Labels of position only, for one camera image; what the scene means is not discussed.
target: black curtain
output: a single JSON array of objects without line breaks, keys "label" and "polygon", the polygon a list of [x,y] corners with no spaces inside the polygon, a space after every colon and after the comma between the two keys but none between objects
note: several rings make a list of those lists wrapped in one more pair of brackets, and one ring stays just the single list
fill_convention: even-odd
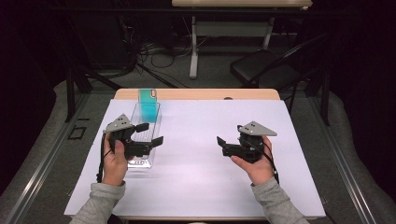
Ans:
[{"label": "black curtain", "polygon": [[20,169],[55,104],[64,67],[32,1],[0,3],[3,153],[0,193]]},{"label": "black curtain", "polygon": [[391,4],[356,3],[361,22],[332,67],[331,90],[345,104],[360,159],[396,202],[396,16]]}]

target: clear plastic container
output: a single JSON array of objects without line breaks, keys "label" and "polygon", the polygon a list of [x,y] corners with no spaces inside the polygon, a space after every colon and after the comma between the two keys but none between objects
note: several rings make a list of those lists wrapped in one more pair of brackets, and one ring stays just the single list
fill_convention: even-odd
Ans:
[{"label": "clear plastic container", "polygon": [[[148,130],[141,133],[134,133],[132,140],[136,142],[151,142],[151,140],[159,137],[161,126],[161,109],[160,104],[141,104],[136,103],[131,122],[133,125],[148,123]],[[154,163],[155,147],[150,151],[149,155],[143,157],[134,157],[128,161],[128,168],[151,168]]]}]

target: white sheet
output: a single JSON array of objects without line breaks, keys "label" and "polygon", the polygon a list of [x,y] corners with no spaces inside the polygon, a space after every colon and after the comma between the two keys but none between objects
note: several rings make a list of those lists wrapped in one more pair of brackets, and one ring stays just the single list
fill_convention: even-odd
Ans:
[{"label": "white sheet", "polygon": [[[64,214],[73,216],[96,180],[102,130],[120,114],[132,116],[135,100],[112,100]],[[253,120],[275,131],[280,185],[306,217],[324,217],[317,189],[283,101],[160,101],[163,115],[151,169],[130,169],[127,190],[113,213],[130,218],[263,218],[246,173],[217,144],[237,144],[236,125]]]}]

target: person's right hand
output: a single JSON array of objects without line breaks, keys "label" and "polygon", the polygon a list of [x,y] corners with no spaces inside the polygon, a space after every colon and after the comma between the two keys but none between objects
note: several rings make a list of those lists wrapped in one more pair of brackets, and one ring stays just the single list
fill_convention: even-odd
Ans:
[{"label": "person's right hand", "polygon": [[[272,144],[270,140],[267,136],[263,136],[262,140],[264,142],[264,153],[272,159]],[[237,156],[231,156],[231,160],[247,172],[248,177],[255,186],[267,182],[274,176],[271,162],[269,162],[264,156],[254,163],[249,163]]]},{"label": "person's right hand", "polygon": [[115,150],[114,152],[112,152],[110,148],[110,143],[108,142],[109,138],[110,133],[107,133],[105,137],[104,147],[105,175],[103,177],[102,183],[119,186],[126,175],[126,171],[128,170],[128,162],[124,156],[125,147],[121,141],[116,140]]}]

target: gray sweater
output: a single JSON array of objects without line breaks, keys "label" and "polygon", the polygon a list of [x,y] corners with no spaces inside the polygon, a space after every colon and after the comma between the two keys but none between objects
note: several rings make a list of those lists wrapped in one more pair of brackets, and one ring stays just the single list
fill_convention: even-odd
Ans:
[{"label": "gray sweater", "polygon": [[91,184],[90,199],[81,207],[70,223],[107,223],[119,199],[124,196],[125,182],[120,187]]},{"label": "gray sweater", "polygon": [[[114,206],[125,193],[125,182],[121,187],[91,184],[91,189],[90,199],[70,223],[107,223]],[[271,223],[308,223],[274,178],[252,189]]]}]

